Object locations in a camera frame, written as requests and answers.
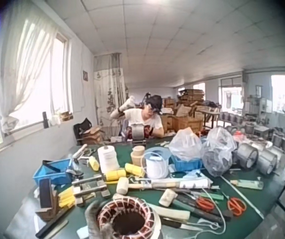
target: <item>clear plastic bag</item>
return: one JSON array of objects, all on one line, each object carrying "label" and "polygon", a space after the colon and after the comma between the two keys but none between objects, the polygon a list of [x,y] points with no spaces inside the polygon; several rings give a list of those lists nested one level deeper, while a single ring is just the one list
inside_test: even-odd
[{"label": "clear plastic bag", "polygon": [[225,128],[216,127],[210,130],[207,141],[201,148],[204,167],[212,176],[221,176],[231,167],[232,151],[236,148],[236,142]]},{"label": "clear plastic bag", "polygon": [[179,159],[190,161],[200,158],[201,145],[200,139],[188,127],[178,131],[169,144],[169,150]]}]

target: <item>yellow thread spool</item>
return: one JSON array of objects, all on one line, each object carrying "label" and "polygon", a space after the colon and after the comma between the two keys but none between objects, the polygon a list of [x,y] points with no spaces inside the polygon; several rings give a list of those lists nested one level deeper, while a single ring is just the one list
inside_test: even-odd
[{"label": "yellow thread spool", "polygon": [[126,163],[125,164],[125,170],[128,173],[131,173],[133,175],[136,175],[139,177],[144,177],[144,170],[138,166],[133,165],[133,164]]},{"label": "yellow thread spool", "polygon": [[126,177],[126,171],[124,169],[111,171],[105,174],[106,181],[118,180],[121,177]]},{"label": "yellow thread spool", "polygon": [[90,156],[88,159],[88,162],[94,171],[99,170],[99,162],[96,160],[96,158],[94,156]]}]

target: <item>white curtain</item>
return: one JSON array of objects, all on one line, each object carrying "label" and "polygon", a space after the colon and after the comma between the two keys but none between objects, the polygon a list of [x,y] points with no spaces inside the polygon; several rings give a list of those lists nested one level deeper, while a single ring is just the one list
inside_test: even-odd
[{"label": "white curtain", "polygon": [[56,24],[29,0],[17,0],[0,16],[0,116],[8,133],[33,91],[57,34]]},{"label": "white curtain", "polygon": [[118,136],[119,120],[110,120],[110,114],[126,100],[126,90],[120,53],[96,56],[94,60],[94,87],[97,121],[106,137]]}]

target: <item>patterned curtain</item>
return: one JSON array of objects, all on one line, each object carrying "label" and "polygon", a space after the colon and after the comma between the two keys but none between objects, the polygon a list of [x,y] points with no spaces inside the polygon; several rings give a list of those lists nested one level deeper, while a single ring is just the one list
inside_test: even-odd
[{"label": "patterned curtain", "polygon": [[106,132],[106,137],[118,136],[119,120],[110,120],[110,114],[126,100],[123,69],[120,53],[96,56],[94,59],[94,87],[97,122]]}]

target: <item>blue plastic basket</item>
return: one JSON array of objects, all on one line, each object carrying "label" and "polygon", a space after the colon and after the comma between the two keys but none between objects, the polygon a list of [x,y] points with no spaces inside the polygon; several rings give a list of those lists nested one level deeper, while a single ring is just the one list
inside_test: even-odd
[{"label": "blue plastic basket", "polygon": [[200,169],[203,167],[201,158],[195,158],[190,161],[183,161],[180,158],[174,155],[171,155],[171,160],[174,163],[174,166],[178,172],[191,171],[191,170]]},{"label": "blue plastic basket", "polygon": [[33,176],[33,179],[35,180],[35,183],[37,185],[39,185],[39,181],[44,178],[49,178],[51,180],[51,184],[54,185],[63,185],[72,182],[70,175],[65,172],[67,167],[72,165],[72,159],[70,158],[62,159],[50,162],[48,164],[50,164],[55,168],[60,169],[61,172],[57,173],[44,165],[40,166],[40,168],[34,173]]}]

